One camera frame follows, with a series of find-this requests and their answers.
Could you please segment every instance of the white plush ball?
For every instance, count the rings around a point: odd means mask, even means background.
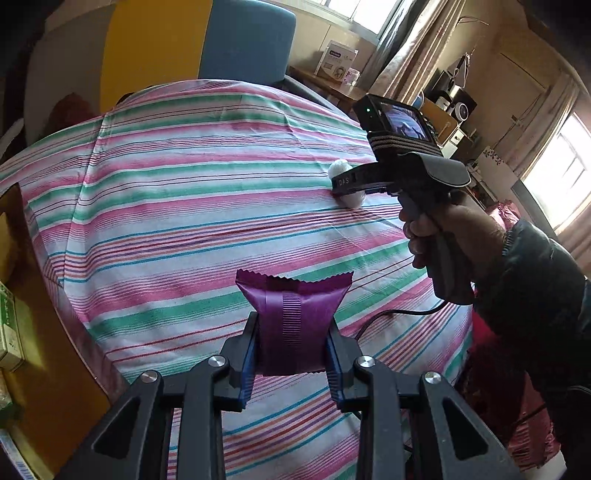
[[[332,180],[337,175],[340,175],[347,170],[351,170],[353,167],[349,165],[349,162],[342,158],[335,160],[329,167],[329,178]],[[343,195],[339,197],[339,200],[348,208],[356,209],[363,205],[365,200],[365,192],[355,192],[350,195]]]

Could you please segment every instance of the silver bolt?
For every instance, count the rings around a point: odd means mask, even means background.
[[[142,373],[139,377],[144,383],[152,383],[158,380],[158,372],[155,372],[154,370],[148,370],[147,372]]]
[[[372,356],[362,355],[357,358],[357,363],[359,364],[360,367],[370,368],[375,365],[375,360]]]
[[[209,357],[207,363],[212,367],[223,367],[224,365],[226,365],[226,359],[221,355],[213,355]]]
[[[432,385],[438,384],[441,381],[441,375],[437,372],[427,372],[425,374],[425,382],[431,383]]]

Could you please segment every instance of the display screen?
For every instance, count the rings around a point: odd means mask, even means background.
[[[418,138],[419,140],[430,141],[430,138],[421,126],[416,113],[406,108],[382,103],[382,111],[388,118],[392,132],[401,137]]]

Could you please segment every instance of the purple snack package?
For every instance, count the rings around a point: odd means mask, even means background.
[[[324,370],[330,321],[352,281],[353,273],[305,282],[238,270],[236,285],[259,314],[257,373]]]

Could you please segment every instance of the human hand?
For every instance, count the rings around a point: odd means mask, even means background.
[[[415,221],[410,221],[408,212],[402,209],[400,219],[405,222],[404,235],[410,239],[408,249],[415,255],[415,268],[427,266],[426,243],[422,237],[435,235],[440,229],[454,234],[472,263],[475,281],[484,279],[501,257],[505,231],[465,193],[455,192],[452,203],[440,205],[429,216],[422,214]]]

